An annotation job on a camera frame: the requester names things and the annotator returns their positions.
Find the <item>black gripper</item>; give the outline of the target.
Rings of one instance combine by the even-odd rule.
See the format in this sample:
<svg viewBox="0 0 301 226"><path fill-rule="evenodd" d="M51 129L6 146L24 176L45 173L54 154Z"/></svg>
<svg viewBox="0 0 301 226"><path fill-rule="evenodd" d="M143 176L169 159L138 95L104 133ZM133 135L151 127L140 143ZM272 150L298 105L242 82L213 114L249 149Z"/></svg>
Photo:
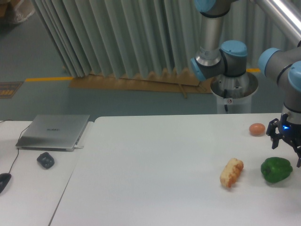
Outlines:
<svg viewBox="0 0 301 226"><path fill-rule="evenodd" d="M301 112L293 111L287 106L283 106L280 120L273 119L269 122L266 130L266 135L270 137L272 141L272 149L276 149L281 139L281 134L276 133L276 129L289 141L293 150L298 156L296 167L301 166Z"/></svg>

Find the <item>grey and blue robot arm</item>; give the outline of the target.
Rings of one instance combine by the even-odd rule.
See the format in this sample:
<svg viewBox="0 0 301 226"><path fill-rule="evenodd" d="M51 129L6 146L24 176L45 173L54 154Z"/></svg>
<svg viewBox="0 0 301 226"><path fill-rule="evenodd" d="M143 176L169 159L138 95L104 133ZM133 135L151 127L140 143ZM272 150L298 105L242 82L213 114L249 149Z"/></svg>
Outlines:
<svg viewBox="0 0 301 226"><path fill-rule="evenodd" d="M201 39L198 53L191 59L191 67L200 81L222 76L220 85L212 86L214 93L224 99L236 94L254 92L246 74L246 45L229 40L220 43L224 16L229 12L230 0L197 0L196 9L202 15ZM280 119L272 120L267 135L276 148L280 140L301 153L301 13L286 0L259 0L257 5L275 22L295 48L281 51L265 50L258 60L262 74L272 79L284 92L285 100Z"/></svg>

